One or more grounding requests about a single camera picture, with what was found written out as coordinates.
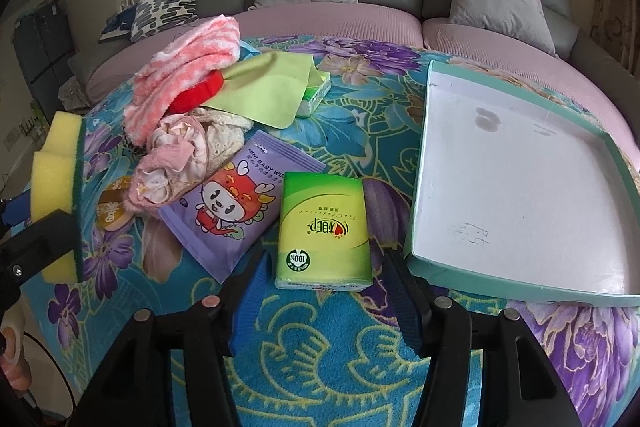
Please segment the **person left hand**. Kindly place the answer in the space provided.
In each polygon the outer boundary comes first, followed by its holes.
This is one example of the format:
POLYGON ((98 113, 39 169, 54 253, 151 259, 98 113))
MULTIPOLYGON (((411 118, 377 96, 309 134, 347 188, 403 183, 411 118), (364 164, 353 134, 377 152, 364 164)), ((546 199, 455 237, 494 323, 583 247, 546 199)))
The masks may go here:
POLYGON ((1 368, 16 394, 21 397, 32 383, 32 371, 25 358, 23 336, 12 327, 3 327, 6 351, 1 355, 1 368))

